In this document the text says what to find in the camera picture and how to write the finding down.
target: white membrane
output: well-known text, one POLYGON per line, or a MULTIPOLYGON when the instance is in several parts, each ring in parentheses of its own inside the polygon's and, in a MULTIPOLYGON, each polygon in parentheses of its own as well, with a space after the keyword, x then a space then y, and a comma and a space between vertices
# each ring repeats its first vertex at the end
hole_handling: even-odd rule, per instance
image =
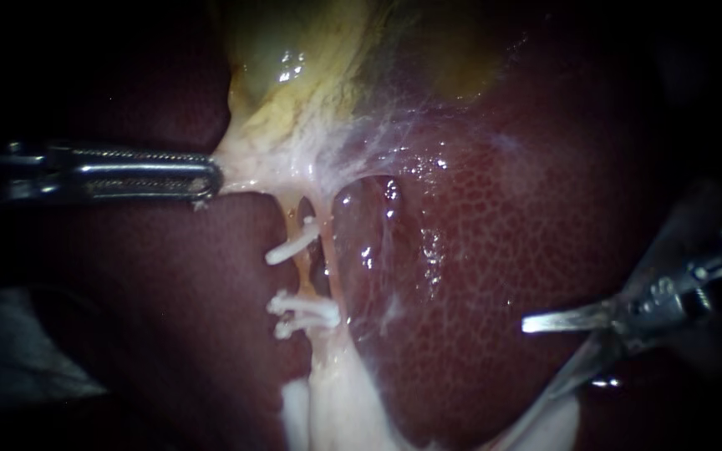
POLYGON ((283 386, 281 420, 286 431, 286 443, 290 451, 308 451, 308 381, 296 379, 283 386))
POLYGON ((580 406, 575 395, 548 400, 543 393, 495 446, 495 451, 570 451, 580 406))
POLYGON ((280 246, 267 252, 267 264, 274 266, 283 263, 295 256, 299 251, 308 247, 308 244, 317 238, 319 238, 319 226, 314 224, 312 216, 307 216, 303 219, 303 233, 297 238, 291 241, 286 241, 280 246))

